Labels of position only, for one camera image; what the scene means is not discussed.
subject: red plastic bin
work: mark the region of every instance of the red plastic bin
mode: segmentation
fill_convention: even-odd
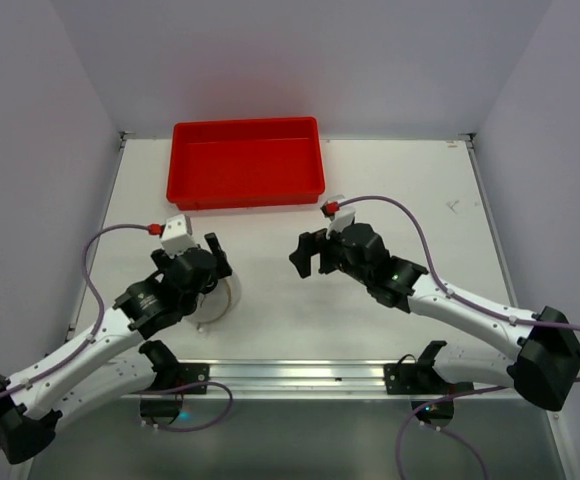
[[[312,117],[174,127],[166,197],[180,210],[316,203],[324,190]]]

